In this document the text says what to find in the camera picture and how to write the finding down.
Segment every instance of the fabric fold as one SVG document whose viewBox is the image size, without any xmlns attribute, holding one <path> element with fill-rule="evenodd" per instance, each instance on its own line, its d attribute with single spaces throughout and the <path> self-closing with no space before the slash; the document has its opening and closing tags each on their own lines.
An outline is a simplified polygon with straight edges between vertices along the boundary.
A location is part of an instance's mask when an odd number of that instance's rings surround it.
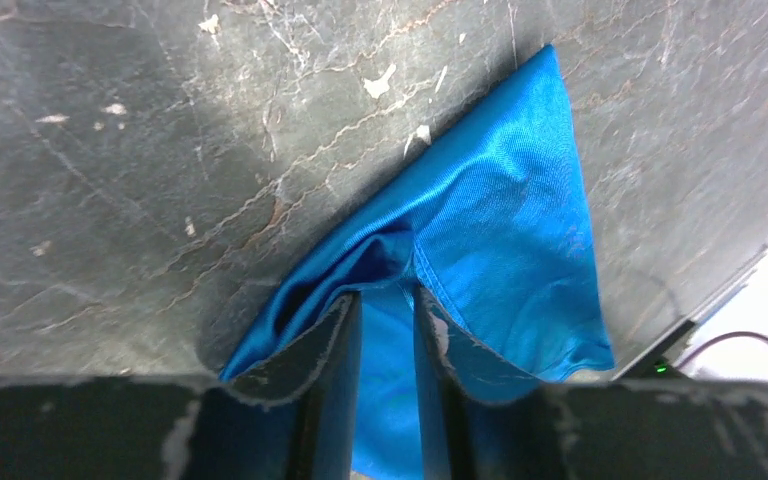
<svg viewBox="0 0 768 480">
<path fill-rule="evenodd" d="M 353 468 L 420 478 L 415 282 L 464 329 L 546 381 L 613 367 L 569 99 L 546 46 L 284 279 L 221 372 L 229 380 L 359 290 Z"/>
</svg>

